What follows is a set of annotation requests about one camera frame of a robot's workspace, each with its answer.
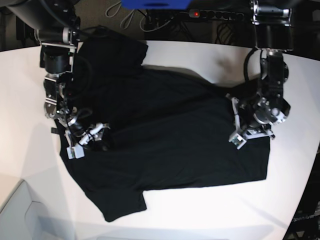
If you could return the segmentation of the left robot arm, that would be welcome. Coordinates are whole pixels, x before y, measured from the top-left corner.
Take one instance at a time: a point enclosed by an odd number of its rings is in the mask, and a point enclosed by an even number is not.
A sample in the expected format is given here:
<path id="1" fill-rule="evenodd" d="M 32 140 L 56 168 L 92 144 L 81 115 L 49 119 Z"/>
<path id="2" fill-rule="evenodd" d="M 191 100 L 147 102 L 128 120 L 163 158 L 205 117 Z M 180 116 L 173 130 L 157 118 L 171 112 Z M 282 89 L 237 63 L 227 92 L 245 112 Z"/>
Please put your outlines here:
<path id="1" fill-rule="evenodd" d="M 255 47 L 244 60 L 244 83 L 226 95 L 232 104 L 235 126 L 228 141 L 238 149 L 251 139 L 274 139 L 272 126 L 285 122 L 291 109 L 284 99 L 289 68 L 283 56 L 293 49 L 290 4 L 252 0 L 250 8 Z"/>

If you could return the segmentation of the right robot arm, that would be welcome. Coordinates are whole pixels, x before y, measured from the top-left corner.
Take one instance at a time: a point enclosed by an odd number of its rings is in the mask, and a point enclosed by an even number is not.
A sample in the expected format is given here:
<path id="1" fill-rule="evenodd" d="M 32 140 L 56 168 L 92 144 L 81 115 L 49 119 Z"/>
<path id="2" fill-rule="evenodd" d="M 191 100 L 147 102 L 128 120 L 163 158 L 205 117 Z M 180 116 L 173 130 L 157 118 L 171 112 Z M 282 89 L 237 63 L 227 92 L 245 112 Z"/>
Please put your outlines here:
<path id="1" fill-rule="evenodd" d="M 89 62 L 76 56 L 80 36 L 90 34 L 80 29 L 81 19 L 76 15 L 74 3 L 71 0 L 6 0 L 2 4 L 34 30 L 34 37 L 41 46 L 39 65 L 47 73 L 43 81 L 46 117 L 63 125 L 73 152 L 98 141 L 106 125 L 97 123 L 84 127 L 80 120 L 90 110 L 74 111 L 70 106 L 71 101 L 84 95 L 92 80 Z M 87 66 L 88 79 L 86 86 L 73 94 L 68 86 L 74 80 L 77 59 Z"/>

